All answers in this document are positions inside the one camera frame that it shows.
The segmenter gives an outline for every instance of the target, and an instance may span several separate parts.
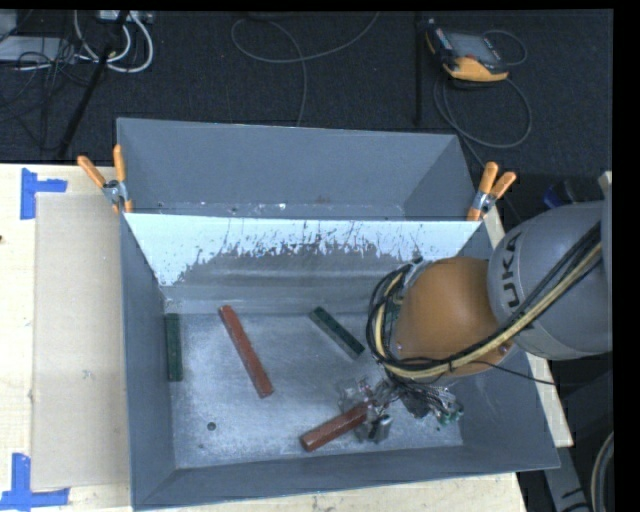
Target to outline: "blue tape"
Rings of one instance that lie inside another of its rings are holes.
[[[69,489],[51,492],[31,492],[31,459],[21,453],[11,457],[11,490],[0,495],[0,510],[30,512],[32,507],[66,505]]]
[[[36,216],[36,192],[64,192],[67,190],[65,180],[38,181],[38,175],[22,168],[22,190],[20,193],[20,218],[33,219]]]

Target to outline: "white cable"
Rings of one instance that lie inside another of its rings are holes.
[[[73,10],[73,26],[74,26],[74,29],[76,31],[76,36],[78,36],[78,39],[80,39],[80,41],[82,42],[82,48],[84,48],[86,50],[86,52],[90,55],[89,57],[87,57],[86,55],[78,54],[78,58],[79,59],[83,59],[83,60],[91,60],[93,62],[98,62],[100,60],[100,57],[91,49],[91,47],[84,40],[84,35],[82,34],[82,31],[80,30],[80,24],[78,23],[78,10],[77,9]],[[110,59],[107,59],[108,63],[109,62],[116,62],[116,61],[126,57],[127,53],[129,53],[129,50],[131,49],[131,34],[129,34],[129,29],[124,25],[122,26],[122,29],[124,31],[125,38],[127,40],[127,44],[125,46],[125,49],[122,50],[122,53],[120,55],[116,55],[114,57],[111,57]]]
[[[147,59],[145,60],[145,62],[143,64],[141,64],[140,66],[136,67],[136,68],[124,68],[124,67],[119,67],[119,66],[116,66],[116,65],[112,64],[112,62],[115,62],[116,60],[120,60],[123,57],[125,57],[127,55],[127,53],[129,52],[130,48],[131,48],[131,36],[129,34],[129,30],[127,29],[127,27],[123,26],[122,28],[124,29],[124,33],[125,33],[125,36],[127,38],[126,48],[124,49],[124,51],[120,55],[117,55],[115,57],[107,59],[107,67],[109,69],[113,70],[113,71],[117,71],[118,73],[139,73],[140,71],[144,71],[145,69],[147,69],[151,65],[151,62],[153,61],[154,50],[153,50],[153,40],[151,39],[151,34],[149,34],[149,31],[144,26],[144,24],[140,21],[140,19],[139,19],[137,14],[130,13],[129,16],[131,17],[131,19],[134,21],[134,23],[138,26],[138,28],[144,34],[144,37],[146,39],[147,46],[148,46],[148,49],[149,49],[149,53],[147,55]],[[89,45],[84,41],[84,36],[82,35],[82,32],[80,31],[80,26],[78,24],[78,11],[77,10],[74,10],[74,20],[73,21],[74,21],[74,26],[75,26],[75,30],[76,30],[76,35],[82,41],[82,47],[87,51],[87,53],[89,53],[89,55],[91,55],[92,59],[90,59],[90,60],[92,60],[93,62],[98,62],[100,60],[98,55],[93,50],[91,50]]]

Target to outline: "cable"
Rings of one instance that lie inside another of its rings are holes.
[[[510,370],[509,368],[505,368],[504,366],[500,366],[500,365],[497,365],[497,364],[489,363],[487,361],[480,361],[478,359],[478,360],[475,360],[472,364],[476,364],[476,363],[486,364],[487,366],[491,366],[492,368],[495,368],[497,370],[500,370],[500,371],[503,371],[503,372],[507,372],[507,373],[510,373],[511,375],[516,375],[518,377],[522,377],[523,379],[532,380],[533,382],[538,382],[540,384],[547,384],[549,386],[555,386],[556,385],[555,382],[552,382],[550,380],[536,379],[535,377],[531,377],[530,375],[527,375],[525,373],[520,373],[520,372],[517,372],[515,370]]]
[[[524,106],[526,108],[527,111],[527,125],[525,128],[525,132],[524,134],[515,142],[510,142],[510,143],[506,143],[506,144],[497,144],[497,143],[492,143],[492,142],[488,142],[485,140],[482,140],[478,137],[475,137],[473,135],[471,135],[469,132],[466,132],[465,130],[463,130],[460,125],[455,121],[453,114],[451,112],[451,107],[449,105],[449,100],[447,98],[447,86],[446,86],[446,82],[444,82],[444,74],[441,74],[438,76],[438,78],[436,79],[435,85],[434,85],[434,90],[433,90],[433,101],[436,105],[436,108],[438,109],[438,112],[440,112],[440,115],[444,118],[444,120],[456,131],[460,134],[461,137],[467,139],[468,141],[473,141],[477,144],[480,144],[481,146],[485,146],[488,148],[493,148],[493,149],[510,149],[510,148],[514,148],[516,146],[519,146],[520,144],[522,144],[527,137],[529,137],[529,134],[531,133],[531,129],[532,129],[532,113],[531,113],[531,105],[529,104],[529,101],[527,100],[526,96],[524,95],[524,93],[522,92],[522,90],[510,79],[506,78],[505,82],[507,82],[511,87],[514,88],[514,90],[518,93],[518,95],[520,96],[520,98],[522,99],[522,102],[524,103]],[[444,107],[440,104],[440,102],[438,101],[438,87],[440,87],[440,92],[442,95],[442,100],[444,102]]]
[[[374,357],[389,371],[408,379],[421,379],[447,371],[452,372],[465,364],[476,362],[479,357],[516,335],[592,270],[594,262],[599,261],[601,258],[599,231],[598,222],[554,265],[520,307],[512,313],[502,328],[491,336],[446,359],[411,358],[411,360],[398,360],[388,350],[385,350],[386,347],[383,343],[385,308],[388,298],[394,292],[394,289],[404,285],[402,277],[406,274],[406,271],[398,274],[400,271],[397,270],[385,276],[381,281],[382,286],[387,282],[391,282],[384,293],[385,300],[370,308],[369,318],[367,319],[366,338]],[[537,297],[542,294],[562,268],[565,268],[565,271],[559,282],[538,300]],[[415,364],[418,361],[422,361],[422,364]]]
[[[291,41],[291,43],[293,44],[293,46],[295,46],[296,51],[298,52],[298,55],[300,56],[300,64],[302,65],[302,100],[300,101],[300,109],[298,110],[298,119],[296,120],[296,126],[300,126],[300,123],[302,122],[302,116],[304,114],[304,107],[306,105],[307,102],[307,83],[308,83],[308,79],[307,79],[307,63],[304,60],[304,57],[302,55],[302,50],[300,49],[300,45],[298,45],[297,41],[295,40],[295,38],[291,35],[290,32],[288,32],[287,30],[285,30],[281,25],[279,25],[278,23],[276,23],[275,21],[270,21],[269,25],[273,25],[274,27],[276,27],[278,30],[281,30]]]
[[[515,62],[506,62],[504,63],[506,66],[509,67],[514,67],[514,66],[519,66],[520,64],[523,64],[527,58],[528,58],[528,50],[526,45],[522,42],[521,39],[519,39],[518,37],[516,37],[514,34],[512,34],[511,32],[508,32],[506,30],[487,30],[486,32],[484,32],[482,34],[482,37],[486,37],[487,35],[490,34],[502,34],[502,35],[506,35],[510,38],[512,38],[514,41],[516,41],[521,49],[522,49],[522,53],[523,56],[520,60],[515,61]],[[532,110],[531,110],[531,105],[529,104],[529,101],[527,100],[524,92],[510,79],[505,79],[505,81],[514,88],[514,90],[516,91],[516,93],[520,96],[520,98],[522,99],[522,102],[524,103],[525,109],[526,109],[526,113],[527,113],[527,125],[524,131],[524,134],[515,142],[512,143],[507,143],[507,144],[495,144],[492,142],[488,142],[488,141],[484,141],[478,137],[474,137],[473,135],[471,135],[470,133],[464,131],[459,125],[458,123],[455,121],[454,116],[451,112],[451,108],[449,106],[449,102],[447,99],[447,95],[446,95],[446,82],[442,83],[442,77],[443,75],[438,76],[438,78],[436,79],[436,83],[434,85],[434,90],[433,90],[433,101],[436,105],[436,108],[438,109],[438,112],[440,113],[440,115],[444,118],[444,120],[459,134],[460,139],[462,140],[462,142],[464,142],[465,146],[467,147],[467,149],[469,150],[469,152],[473,155],[473,157],[476,159],[476,161],[479,163],[481,168],[484,168],[484,164],[485,162],[478,156],[478,153],[474,150],[473,146],[471,145],[471,142],[475,142],[476,144],[479,144],[481,146],[484,147],[489,147],[489,148],[493,148],[493,149],[511,149],[514,147],[519,146],[520,144],[522,144],[530,135],[532,127],[533,127],[533,120],[532,120]],[[443,97],[443,102],[445,104],[444,108],[443,106],[438,102],[438,87],[440,87],[440,92],[441,95]],[[520,214],[517,212],[517,210],[515,209],[515,207],[513,206],[513,204],[511,203],[510,199],[505,196],[504,197],[504,201],[507,203],[507,205],[509,206],[509,208],[511,209],[511,211],[513,212],[513,214],[515,215],[516,219],[518,222],[522,222],[522,217],[520,216]]]
[[[281,32],[283,32],[288,38],[289,40],[292,42],[292,44],[294,45],[294,47],[296,48],[296,51],[298,53],[298,57],[295,59],[271,59],[271,58],[267,58],[267,57],[261,57],[260,55],[256,55],[254,53],[251,53],[247,50],[245,50],[242,45],[240,45],[240,43],[238,43],[238,40],[236,38],[236,29],[238,28],[239,25],[241,25],[242,23],[245,23],[247,20],[245,18],[240,18],[239,20],[236,20],[235,23],[231,26],[231,41],[233,42],[233,45],[242,53],[244,53],[247,57],[250,57],[254,60],[260,61],[260,62],[266,62],[268,64],[295,64],[296,62],[299,62],[302,65],[302,77],[303,77],[303,89],[302,89],[302,100],[300,103],[300,108],[299,108],[299,112],[298,112],[298,119],[296,120],[296,126],[300,126],[300,123],[302,122],[302,117],[303,117],[303,113],[304,113],[304,108],[305,108],[305,104],[306,104],[306,99],[307,99],[307,89],[308,89],[308,79],[307,79],[307,68],[305,63],[309,60],[313,60],[313,59],[319,59],[321,57],[326,57],[327,55],[331,55],[333,53],[337,53],[341,50],[344,50],[345,48],[348,48],[349,46],[353,45],[355,42],[357,42],[360,38],[362,38],[367,32],[369,32],[369,30],[371,30],[371,27],[374,25],[374,23],[377,21],[377,19],[380,17],[380,11],[377,11],[373,18],[371,19],[371,21],[369,21],[369,23],[367,24],[367,26],[357,35],[355,36],[353,39],[351,39],[350,41],[337,46],[335,48],[332,48],[330,50],[326,50],[320,53],[315,53],[312,55],[304,55],[302,53],[302,50],[300,49],[300,46],[298,45],[297,41],[295,40],[295,38],[293,37],[293,35],[291,33],[289,33],[287,30],[284,29],[284,27],[282,27],[280,24],[271,21],[269,18],[264,18],[261,19],[260,17],[257,16],[252,16],[249,15],[248,19],[251,21],[256,21],[256,22],[267,22],[269,23],[269,25],[274,26],[275,28],[277,28],[278,30],[280,30]]]
[[[520,48],[522,49],[522,54],[523,54],[522,58],[520,60],[516,61],[516,62],[503,62],[503,64],[505,66],[511,66],[511,67],[519,66],[520,64],[524,63],[527,60],[527,58],[529,56],[529,54],[527,52],[527,47],[522,42],[522,40],[519,39],[518,37],[516,37],[514,34],[512,34],[511,32],[509,32],[507,30],[492,29],[492,30],[487,30],[486,32],[484,32],[482,34],[482,37],[486,37],[489,34],[502,34],[502,35],[508,36],[508,37],[510,37],[516,43],[518,43],[520,45]]]
[[[591,506],[594,512],[606,512],[604,505],[604,484],[607,467],[613,458],[613,430],[600,447],[591,472]]]
[[[327,55],[331,55],[332,53],[336,53],[339,52],[341,50],[344,50],[345,48],[348,48],[349,46],[351,46],[352,44],[354,44],[356,41],[358,41],[360,38],[362,38],[367,32],[369,32],[369,30],[371,30],[371,27],[373,26],[373,24],[376,22],[376,20],[380,17],[380,11],[377,11],[373,18],[371,19],[371,21],[369,22],[369,24],[362,30],[362,32],[360,32],[356,37],[354,37],[353,39],[351,39],[350,41],[348,41],[345,44],[342,44],[340,46],[337,46],[336,48],[332,48],[331,50],[327,50],[324,52],[320,52],[320,53],[315,53],[313,55],[307,55],[307,56],[302,56],[302,57],[298,57],[297,59],[269,59],[266,57],[260,57],[259,55],[256,55],[254,53],[250,53],[249,51],[245,50],[242,46],[240,46],[240,44],[238,43],[236,36],[235,36],[235,30],[238,27],[238,25],[240,25],[241,23],[245,22],[246,20],[244,18],[241,18],[239,20],[237,20],[233,26],[231,27],[231,40],[233,41],[234,46],[240,50],[242,53],[244,53],[247,57],[251,57],[252,59],[255,60],[259,60],[262,62],[268,62],[269,64],[294,64],[296,62],[300,62],[300,61],[308,61],[308,60],[312,60],[312,59],[318,59],[320,57],[326,57]]]
[[[123,26],[122,29],[123,29],[123,32],[124,32],[125,37],[127,39],[127,43],[126,43],[125,49],[119,55],[115,55],[115,56],[109,57],[107,59],[107,67],[109,69],[111,69],[112,71],[117,71],[118,73],[139,73],[141,71],[144,71],[145,69],[147,69],[151,65],[151,63],[153,62],[153,57],[154,57],[154,46],[153,46],[153,40],[151,38],[151,34],[147,30],[147,28],[144,26],[144,23],[142,23],[140,21],[140,18],[139,18],[139,16],[137,14],[130,13],[129,16],[133,20],[133,22],[137,25],[137,27],[140,29],[142,34],[144,35],[144,38],[145,38],[146,43],[147,43],[148,54],[147,54],[147,58],[144,61],[144,63],[142,63],[140,66],[137,66],[137,67],[127,68],[127,67],[116,66],[115,64],[113,64],[113,62],[122,60],[129,53],[129,50],[131,49],[131,46],[132,46],[131,35],[129,33],[129,30],[127,29],[126,26]],[[79,55],[78,58],[82,58],[82,59],[85,59],[85,60],[90,60],[90,61],[92,61],[94,63],[97,63],[100,60],[100,57],[87,44],[87,42],[85,40],[85,37],[84,37],[82,31],[80,30],[80,24],[78,22],[78,10],[77,9],[74,9],[74,11],[73,11],[73,25],[74,25],[74,29],[75,29],[75,32],[76,32],[76,36],[81,41],[82,48],[89,54],[89,57],[86,57],[84,55]]]

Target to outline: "blue l-shaped marker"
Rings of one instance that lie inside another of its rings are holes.
[[[0,495],[0,510],[30,512],[32,507],[66,505],[69,489],[31,492],[31,459],[21,453],[12,455],[11,490]]]

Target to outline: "black floor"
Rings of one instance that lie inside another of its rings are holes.
[[[154,14],[145,25],[153,40],[151,65],[139,73],[108,69],[70,140],[65,134],[97,65],[81,60],[18,71],[16,62],[3,62],[0,161],[73,162],[85,153],[111,164],[120,116],[457,131],[466,134],[463,150],[476,183],[487,160],[518,174],[499,204],[507,229],[548,209],[550,191],[599,198],[596,180],[612,169],[612,9],[422,12],[418,20],[433,17],[450,30],[493,31],[488,37],[505,62],[524,59],[509,68],[509,81],[474,90],[450,87],[428,53],[417,62],[413,11]],[[79,48],[73,11],[20,15],[18,35],[62,37]],[[96,51],[108,40],[110,25],[97,22],[95,11],[80,11],[78,24]],[[128,26],[131,50],[113,64],[140,66],[148,46],[140,29]],[[118,34],[116,48],[123,44]],[[300,62],[301,54],[314,58]],[[21,64],[28,61],[25,56]],[[445,99],[449,120],[439,110]],[[607,369],[603,363],[599,372]],[[571,364],[554,373],[567,381],[593,377]]]

